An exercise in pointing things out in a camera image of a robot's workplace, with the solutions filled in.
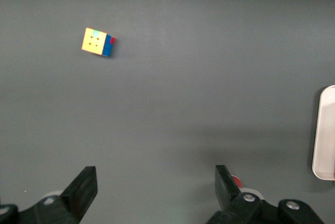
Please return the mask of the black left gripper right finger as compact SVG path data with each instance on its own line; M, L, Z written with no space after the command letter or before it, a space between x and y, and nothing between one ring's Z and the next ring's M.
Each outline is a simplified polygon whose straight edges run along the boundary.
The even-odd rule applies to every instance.
M258 191L243 190L224 165L215 167L215 193L221 210L208 223L323 223L303 201L282 199L273 206Z

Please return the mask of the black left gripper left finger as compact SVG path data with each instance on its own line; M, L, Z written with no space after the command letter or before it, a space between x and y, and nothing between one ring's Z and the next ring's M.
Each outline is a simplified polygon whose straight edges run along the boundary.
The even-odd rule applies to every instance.
M87 166L60 195L49 195L19 211L1 205L1 223L80 223L97 195L96 167Z

